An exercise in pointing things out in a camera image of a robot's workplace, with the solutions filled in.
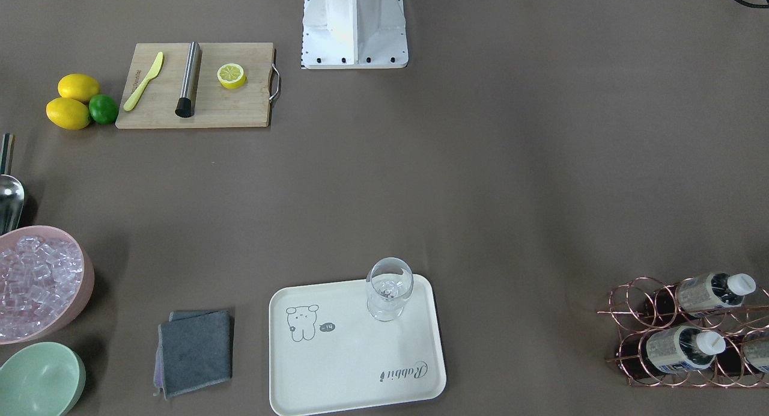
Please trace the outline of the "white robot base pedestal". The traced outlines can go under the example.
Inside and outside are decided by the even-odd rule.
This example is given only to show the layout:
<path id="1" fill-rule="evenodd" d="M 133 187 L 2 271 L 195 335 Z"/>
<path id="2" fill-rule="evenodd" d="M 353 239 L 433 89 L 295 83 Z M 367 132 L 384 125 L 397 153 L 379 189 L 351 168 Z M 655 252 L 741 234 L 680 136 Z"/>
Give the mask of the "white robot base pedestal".
<path id="1" fill-rule="evenodd" d="M 304 0 L 303 8 L 303 69 L 409 64 L 404 0 Z"/>

